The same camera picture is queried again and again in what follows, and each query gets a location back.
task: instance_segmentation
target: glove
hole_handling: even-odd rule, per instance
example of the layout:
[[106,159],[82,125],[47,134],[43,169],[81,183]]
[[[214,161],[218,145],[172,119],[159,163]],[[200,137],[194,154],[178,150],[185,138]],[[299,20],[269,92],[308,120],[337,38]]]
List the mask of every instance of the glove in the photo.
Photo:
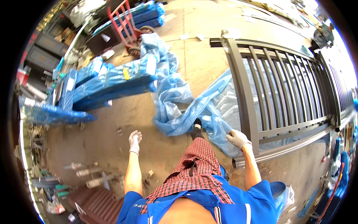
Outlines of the glove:
[[139,143],[142,141],[142,133],[135,130],[128,138],[130,149],[129,152],[135,152],[139,156]]
[[250,143],[251,141],[249,141],[246,137],[246,135],[238,130],[235,129],[231,129],[229,131],[229,134],[226,135],[226,139],[229,140],[229,142],[231,142],[231,144],[233,144],[234,146],[236,146],[237,148],[239,148],[242,151],[242,147],[246,144],[246,143]]

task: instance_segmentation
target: worker's right hand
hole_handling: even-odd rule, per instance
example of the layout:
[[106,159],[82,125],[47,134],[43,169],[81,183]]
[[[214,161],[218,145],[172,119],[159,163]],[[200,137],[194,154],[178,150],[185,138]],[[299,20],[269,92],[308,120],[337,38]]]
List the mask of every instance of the worker's right hand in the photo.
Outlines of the worker's right hand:
[[231,144],[233,144],[234,146],[236,146],[237,148],[239,148],[242,151],[242,147],[246,144],[249,143],[251,144],[251,141],[249,141],[246,137],[246,135],[238,130],[235,129],[231,129],[229,131],[229,134],[226,135],[227,140],[229,140],[229,142],[231,142]]
[[130,149],[129,152],[135,152],[139,156],[139,143],[142,141],[142,133],[135,130],[128,138]]

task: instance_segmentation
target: yellow tape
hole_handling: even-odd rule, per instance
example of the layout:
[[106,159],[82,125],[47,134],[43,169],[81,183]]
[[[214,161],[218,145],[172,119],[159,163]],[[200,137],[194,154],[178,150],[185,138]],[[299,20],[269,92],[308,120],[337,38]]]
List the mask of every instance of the yellow tape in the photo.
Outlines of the yellow tape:
[[123,74],[124,74],[124,78],[126,80],[129,80],[129,73],[128,73],[128,69],[126,67],[123,68]]

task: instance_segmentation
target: apron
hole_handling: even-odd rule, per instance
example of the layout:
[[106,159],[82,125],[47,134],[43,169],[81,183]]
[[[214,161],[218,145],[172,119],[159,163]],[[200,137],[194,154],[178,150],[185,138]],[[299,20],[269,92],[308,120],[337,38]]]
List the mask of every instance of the apron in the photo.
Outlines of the apron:
[[147,205],[159,197],[166,197],[181,191],[206,189],[217,195],[223,204],[234,204],[222,183],[213,175],[220,175],[219,162],[210,144],[203,138],[195,138],[185,150],[172,174],[151,193],[139,215],[147,213]]

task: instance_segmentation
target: wheel tire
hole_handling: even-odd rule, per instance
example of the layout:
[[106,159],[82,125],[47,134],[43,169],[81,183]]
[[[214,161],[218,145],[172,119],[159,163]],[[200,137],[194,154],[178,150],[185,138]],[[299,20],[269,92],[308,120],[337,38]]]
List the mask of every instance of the wheel tire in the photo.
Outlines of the wheel tire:
[[140,47],[131,47],[128,49],[128,54],[133,56],[135,59],[139,59],[140,57]]
[[142,33],[155,33],[155,30],[153,27],[151,26],[143,26],[140,28],[140,31],[142,31]]

